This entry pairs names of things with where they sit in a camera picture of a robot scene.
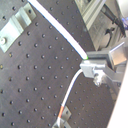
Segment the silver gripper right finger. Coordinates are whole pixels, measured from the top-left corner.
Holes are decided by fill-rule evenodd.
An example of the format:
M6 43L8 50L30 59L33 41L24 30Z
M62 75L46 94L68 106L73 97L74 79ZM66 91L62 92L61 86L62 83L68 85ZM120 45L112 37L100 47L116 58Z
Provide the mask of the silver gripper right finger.
M128 43L122 42L112 49L90 51L87 55L90 59L106 59L108 66L114 68L116 65L128 60Z

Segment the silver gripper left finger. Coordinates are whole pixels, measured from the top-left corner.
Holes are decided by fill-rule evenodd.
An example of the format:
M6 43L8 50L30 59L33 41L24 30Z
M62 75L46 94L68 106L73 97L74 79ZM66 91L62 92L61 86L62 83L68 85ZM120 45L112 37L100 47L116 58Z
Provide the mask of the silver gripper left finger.
M124 76L123 73L114 72L106 64L81 63L80 68L85 77L93 78L96 86L105 83L107 79L111 82L121 83Z

